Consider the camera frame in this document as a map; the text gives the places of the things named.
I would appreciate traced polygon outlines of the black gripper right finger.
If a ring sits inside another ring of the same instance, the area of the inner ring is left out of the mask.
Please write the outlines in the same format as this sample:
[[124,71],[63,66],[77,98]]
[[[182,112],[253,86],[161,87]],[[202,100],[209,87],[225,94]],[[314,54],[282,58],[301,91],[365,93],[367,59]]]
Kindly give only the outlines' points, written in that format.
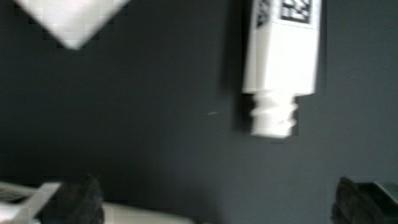
[[398,183],[355,182],[342,177],[330,220],[332,224],[398,224]]

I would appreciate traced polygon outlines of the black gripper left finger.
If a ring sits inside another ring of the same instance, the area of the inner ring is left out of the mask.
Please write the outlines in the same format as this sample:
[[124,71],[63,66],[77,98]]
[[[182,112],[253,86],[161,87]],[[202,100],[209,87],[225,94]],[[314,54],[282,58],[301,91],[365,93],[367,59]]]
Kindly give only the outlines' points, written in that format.
[[40,224],[104,224],[102,190],[92,176],[61,183],[38,212]]

